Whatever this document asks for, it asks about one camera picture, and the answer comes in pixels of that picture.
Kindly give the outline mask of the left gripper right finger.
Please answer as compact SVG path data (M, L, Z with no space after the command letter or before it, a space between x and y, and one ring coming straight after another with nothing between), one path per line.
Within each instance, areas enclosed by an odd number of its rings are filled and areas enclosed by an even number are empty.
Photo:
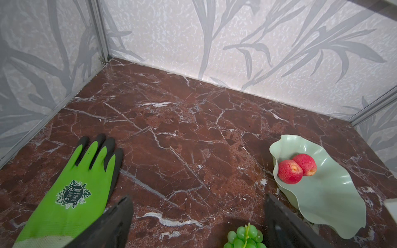
M269 248L331 248L272 194L265 197L265 244Z

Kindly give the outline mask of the red fake apple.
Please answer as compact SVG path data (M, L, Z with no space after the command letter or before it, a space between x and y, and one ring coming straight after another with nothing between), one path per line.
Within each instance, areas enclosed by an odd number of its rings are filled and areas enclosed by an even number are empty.
M293 161L302 168L304 176L313 176L317 172L315 160L307 154L296 155Z

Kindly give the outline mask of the green fake grape bunch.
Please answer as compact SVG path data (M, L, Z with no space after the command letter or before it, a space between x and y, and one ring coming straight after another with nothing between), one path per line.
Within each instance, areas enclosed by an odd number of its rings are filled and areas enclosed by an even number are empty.
M263 233L254 225L248 223L240 226L236 231L231 230L227 234L227 243L223 248L267 248L263 243Z

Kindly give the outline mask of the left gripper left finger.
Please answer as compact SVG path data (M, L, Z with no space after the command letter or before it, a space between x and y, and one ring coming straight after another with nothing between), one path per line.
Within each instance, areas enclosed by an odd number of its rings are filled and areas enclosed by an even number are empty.
M124 248L133 214L133 202L130 196L126 195L66 247Z

